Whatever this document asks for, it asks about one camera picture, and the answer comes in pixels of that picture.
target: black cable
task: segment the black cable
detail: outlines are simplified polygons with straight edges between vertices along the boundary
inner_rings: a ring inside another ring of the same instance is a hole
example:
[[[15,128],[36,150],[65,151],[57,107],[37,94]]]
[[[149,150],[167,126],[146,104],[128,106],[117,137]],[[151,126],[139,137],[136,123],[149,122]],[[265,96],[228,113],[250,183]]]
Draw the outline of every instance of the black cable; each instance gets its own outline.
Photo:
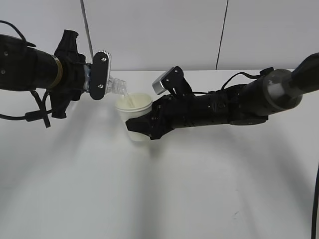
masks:
[[[6,116],[6,115],[0,114],[0,119],[4,119],[4,120],[25,120],[26,117],[25,116]]]
[[[21,39],[26,43],[26,39],[25,39],[24,35],[19,31],[19,29],[15,25],[13,25],[12,23],[10,23],[8,21],[3,21],[3,20],[0,20],[0,23],[4,23],[4,24],[7,24],[10,27],[12,27],[16,31],[16,33],[18,33],[18,35],[21,37]]]
[[[46,102],[46,98],[50,95],[50,92],[47,90],[45,91],[44,95],[43,95],[43,98],[42,98],[42,102],[44,103],[45,105],[45,102]],[[52,113],[52,109],[50,109],[49,111],[46,112],[47,114],[50,114]]]
[[[47,111],[46,111],[45,102],[43,102],[41,100],[41,98],[40,98],[39,94],[37,93],[37,91],[30,91],[30,92],[33,95],[33,97],[35,98],[35,101],[36,101],[36,103],[39,106],[39,109],[40,109],[40,112],[41,112],[45,127],[49,128],[51,126],[51,124],[50,124],[50,120],[49,120],[49,117],[48,117],[48,114],[47,114]]]
[[[208,92],[201,92],[201,91],[193,91],[194,94],[199,94],[199,95],[208,95]]]
[[[261,77],[261,75],[255,75],[255,76],[253,76],[253,75],[247,74],[246,72],[239,72],[239,73],[233,75],[231,78],[229,78],[229,80],[225,82],[225,84],[221,87],[221,89],[224,90],[225,87],[227,86],[227,84],[228,84],[235,76],[238,76],[238,75],[244,75],[244,76],[246,76],[246,77],[249,78],[249,79],[258,79],[258,78]]]
[[[313,218],[312,218],[312,224],[311,224],[311,239],[316,239],[318,203],[319,203],[319,167],[317,171],[316,184],[315,184]]]

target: clear plastic bottle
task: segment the clear plastic bottle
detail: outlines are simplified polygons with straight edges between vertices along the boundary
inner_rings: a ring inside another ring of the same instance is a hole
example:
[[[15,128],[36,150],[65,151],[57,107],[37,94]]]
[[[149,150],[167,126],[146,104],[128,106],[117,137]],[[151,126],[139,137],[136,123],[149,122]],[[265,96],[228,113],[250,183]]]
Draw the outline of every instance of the clear plastic bottle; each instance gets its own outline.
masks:
[[[119,78],[113,78],[112,76],[110,76],[106,94],[109,92],[113,94],[123,95],[125,100],[129,103],[130,107],[135,107],[132,98],[127,92],[126,81],[120,80]]]
[[[110,76],[108,82],[108,89],[106,93],[126,95],[126,81],[120,80],[119,78],[113,78],[112,76]]]

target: black cylinder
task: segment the black cylinder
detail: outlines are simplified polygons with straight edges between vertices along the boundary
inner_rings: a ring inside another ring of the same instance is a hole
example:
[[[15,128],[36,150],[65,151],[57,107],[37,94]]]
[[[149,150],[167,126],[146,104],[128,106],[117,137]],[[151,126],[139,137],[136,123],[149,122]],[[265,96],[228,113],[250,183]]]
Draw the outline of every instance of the black cylinder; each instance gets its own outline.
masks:
[[[0,89],[48,89],[61,78],[59,61],[20,39],[0,35]]]
[[[302,96],[291,97],[283,94],[275,99],[269,94],[270,85],[281,83],[290,74],[288,70],[275,70],[243,87],[238,96],[241,112],[268,116],[296,107],[302,100]]]
[[[224,124],[228,123],[228,115],[224,93],[172,99],[165,111],[165,116],[171,119],[172,128]]]
[[[319,90],[319,53],[307,57],[291,75],[290,87],[303,94]]]

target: pouring liquid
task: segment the pouring liquid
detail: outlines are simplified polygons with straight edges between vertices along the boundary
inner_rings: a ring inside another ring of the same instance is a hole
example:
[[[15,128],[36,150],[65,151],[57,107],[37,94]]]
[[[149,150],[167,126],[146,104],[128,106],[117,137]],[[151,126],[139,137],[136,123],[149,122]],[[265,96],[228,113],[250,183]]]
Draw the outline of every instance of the pouring liquid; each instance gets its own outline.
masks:
[[[126,89],[124,89],[124,99],[128,102],[129,106],[131,108],[135,108],[135,105],[133,103],[132,98],[130,97],[129,93],[127,92]]]

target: white cup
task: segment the white cup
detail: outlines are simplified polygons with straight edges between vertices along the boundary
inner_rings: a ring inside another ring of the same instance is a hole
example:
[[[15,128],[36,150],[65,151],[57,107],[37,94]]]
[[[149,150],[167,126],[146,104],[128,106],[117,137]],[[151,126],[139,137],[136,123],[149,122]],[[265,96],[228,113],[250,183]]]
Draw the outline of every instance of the white cup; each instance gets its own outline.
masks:
[[[125,122],[128,119],[137,118],[146,115],[152,110],[152,98],[148,94],[144,93],[131,93],[130,97],[134,104],[134,108],[130,106],[130,103],[124,96],[120,96],[115,102],[115,108],[118,110],[121,120],[127,129]],[[128,131],[129,137],[133,141],[146,141],[150,138],[142,133]]]

